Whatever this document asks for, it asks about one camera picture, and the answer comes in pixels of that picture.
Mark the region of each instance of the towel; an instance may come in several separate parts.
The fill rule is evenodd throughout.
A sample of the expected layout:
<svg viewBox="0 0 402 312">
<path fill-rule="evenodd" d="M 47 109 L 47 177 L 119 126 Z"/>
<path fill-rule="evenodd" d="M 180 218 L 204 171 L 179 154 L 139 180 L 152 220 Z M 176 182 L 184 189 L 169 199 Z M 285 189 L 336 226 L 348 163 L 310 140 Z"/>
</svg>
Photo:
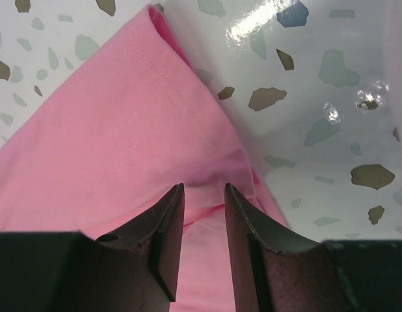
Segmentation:
<svg viewBox="0 0 402 312">
<path fill-rule="evenodd" d="M 235 311 L 224 186 L 285 224 L 231 123 L 147 6 L 0 150 L 0 231 L 96 238 L 185 184 L 172 312 Z"/>
</svg>

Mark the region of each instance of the table surface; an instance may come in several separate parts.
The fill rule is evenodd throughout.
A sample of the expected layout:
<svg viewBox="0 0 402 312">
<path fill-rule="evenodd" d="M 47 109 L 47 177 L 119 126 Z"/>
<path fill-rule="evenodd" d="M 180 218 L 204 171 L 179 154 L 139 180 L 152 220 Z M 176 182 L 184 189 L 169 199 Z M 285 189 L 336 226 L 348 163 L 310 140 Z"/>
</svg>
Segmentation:
<svg viewBox="0 0 402 312">
<path fill-rule="evenodd" d="M 0 0 L 0 148 L 149 2 Z M 402 239 L 386 0 L 160 2 L 295 231 Z"/>
</svg>

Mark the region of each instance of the pink napkin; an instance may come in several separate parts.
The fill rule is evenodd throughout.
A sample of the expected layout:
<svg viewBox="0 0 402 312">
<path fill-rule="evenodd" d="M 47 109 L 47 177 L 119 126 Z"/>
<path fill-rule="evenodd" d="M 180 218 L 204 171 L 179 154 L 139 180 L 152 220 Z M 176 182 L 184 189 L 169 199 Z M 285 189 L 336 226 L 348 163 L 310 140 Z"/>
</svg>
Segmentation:
<svg viewBox="0 0 402 312">
<path fill-rule="evenodd" d="M 148 6 L 1 149 L 0 231 L 98 237 L 177 183 L 186 227 L 171 311 L 235 311 L 225 184 L 284 219 L 162 13 Z"/>
</svg>

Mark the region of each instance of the terrazzo tabletop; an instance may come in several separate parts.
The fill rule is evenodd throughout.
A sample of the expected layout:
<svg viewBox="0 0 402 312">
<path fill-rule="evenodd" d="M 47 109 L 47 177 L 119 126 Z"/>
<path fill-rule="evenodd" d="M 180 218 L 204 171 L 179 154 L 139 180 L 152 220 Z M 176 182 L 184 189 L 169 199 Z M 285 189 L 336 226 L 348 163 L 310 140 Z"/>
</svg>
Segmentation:
<svg viewBox="0 0 402 312">
<path fill-rule="evenodd" d="M 149 2 L 0 0 L 0 148 Z M 402 239 L 386 0 L 160 2 L 293 230 Z"/>
</svg>

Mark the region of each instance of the folded pink fabric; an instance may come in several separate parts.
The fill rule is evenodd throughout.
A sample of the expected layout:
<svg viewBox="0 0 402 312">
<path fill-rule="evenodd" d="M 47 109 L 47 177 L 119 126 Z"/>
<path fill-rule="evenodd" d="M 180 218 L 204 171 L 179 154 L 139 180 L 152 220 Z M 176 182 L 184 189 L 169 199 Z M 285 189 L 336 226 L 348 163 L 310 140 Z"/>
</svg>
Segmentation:
<svg viewBox="0 0 402 312">
<path fill-rule="evenodd" d="M 0 151 L 0 231 L 98 237 L 185 183 L 171 311 L 235 311 L 223 192 L 284 219 L 162 13 L 146 7 Z"/>
</svg>

